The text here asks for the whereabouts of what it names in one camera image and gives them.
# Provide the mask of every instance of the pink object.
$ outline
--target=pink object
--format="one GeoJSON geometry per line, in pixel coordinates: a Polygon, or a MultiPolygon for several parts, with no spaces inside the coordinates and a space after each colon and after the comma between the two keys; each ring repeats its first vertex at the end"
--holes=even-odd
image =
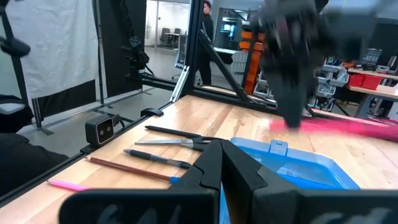
{"type": "Polygon", "coordinates": [[[48,183],[50,183],[52,186],[60,187],[63,189],[68,189],[68,190],[74,190],[74,191],[82,191],[82,190],[88,190],[90,189],[89,187],[84,187],[78,184],[72,184],[68,183],[65,181],[61,180],[48,180],[48,183]]]}
{"type": "MultiPolygon", "coordinates": [[[[283,120],[273,120],[270,130],[281,131],[287,129],[283,120]]],[[[398,141],[398,124],[393,125],[375,125],[364,124],[358,121],[332,120],[332,119],[308,119],[302,121],[299,129],[303,133],[317,132],[340,132],[349,134],[358,134],[372,138],[379,138],[391,141],[398,141]]]]}

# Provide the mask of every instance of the scissors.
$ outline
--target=scissors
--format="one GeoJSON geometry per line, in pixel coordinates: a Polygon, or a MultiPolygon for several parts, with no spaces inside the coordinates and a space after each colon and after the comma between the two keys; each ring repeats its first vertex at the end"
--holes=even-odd
{"type": "Polygon", "coordinates": [[[214,137],[201,136],[199,134],[186,133],[184,131],[177,131],[173,129],[161,128],[157,126],[145,126],[146,129],[151,131],[158,131],[167,134],[174,134],[178,136],[186,137],[187,139],[162,139],[162,140],[149,140],[149,141],[137,141],[136,145],[148,145],[148,146],[163,146],[163,145],[178,145],[185,146],[198,152],[203,152],[211,140],[219,139],[214,137]]]}

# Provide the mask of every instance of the pen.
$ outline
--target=pen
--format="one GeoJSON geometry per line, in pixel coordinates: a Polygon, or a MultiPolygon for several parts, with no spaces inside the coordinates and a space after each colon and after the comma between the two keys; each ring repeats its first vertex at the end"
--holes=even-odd
{"type": "Polygon", "coordinates": [[[61,180],[48,180],[47,182],[52,186],[60,187],[67,190],[82,191],[90,189],[89,187],[84,187],[78,184],[72,184],[61,180]]]}
{"type": "Polygon", "coordinates": [[[191,167],[191,164],[189,164],[188,162],[176,161],[174,159],[168,159],[168,158],[164,158],[161,156],[152,155],[152,154],[149,154],[146,152],[136,151],[133,149],[124,149],[123,151],[125,153],[129,154],[130,156],[138,157],[140,159],[146,159],[146,160],[155,161],[155,162],[162,162],[164,164],[170,164],[172,166],[176,166],[176,167],[183,168],[183,169],[189,169],[191,167]]]}

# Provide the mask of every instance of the pencil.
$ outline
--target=pencil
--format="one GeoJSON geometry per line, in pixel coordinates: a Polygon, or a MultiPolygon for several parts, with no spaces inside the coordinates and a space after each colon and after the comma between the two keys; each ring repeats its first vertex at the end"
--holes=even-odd
{"type": "Polygon", "coordinates": [[[90,162],[95,163],[95,164],[108,166],[108,167],[113,167],[113,168],[120,169],[120,170],[125,170],[125,171],[128,171],[128,172],[132,172],[134,174],[143,175],[143,176],[146,176],[146,177],[152,177],[152,178],[156,178],[156,179],[160,179],[160,180],[166,180],[166,181],[169,181],[170,183],[175,183],[179,179],[178,177],[173,177],[173,176],[169,177],[169,176],[162,175],[162,174],[156,174],[154,172],[149,172],[149,171],[146,171],[146,170],[125,166],[125,165],[122,165],[122,164],[117,164],[115,162],[105,161],[105,160],[98,159],[98,158],[95,158],[95,157],[90,157],[90,158],[88,158],[88,160],[90,162]]]}
{"type": "Polygon", "coordinates": [[[67,190],[82,191],[90,189],[89,187],[81,186],[78,184],[72,184],[62,180],[48,180],[47,182],[52,186],[60,187],[67,190]]]}

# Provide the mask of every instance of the chair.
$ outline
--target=chair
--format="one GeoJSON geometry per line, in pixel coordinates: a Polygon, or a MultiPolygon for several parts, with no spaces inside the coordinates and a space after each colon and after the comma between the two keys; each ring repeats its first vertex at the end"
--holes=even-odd
{"type": "Polygon", "coordinates": [[[167,35],[167,33],[170,33],[170,29],[169,28],[162,28],[162,35],[160,35],[160,42],[163,45],[168,45],[169,44],[169,35],[167,35]]]}

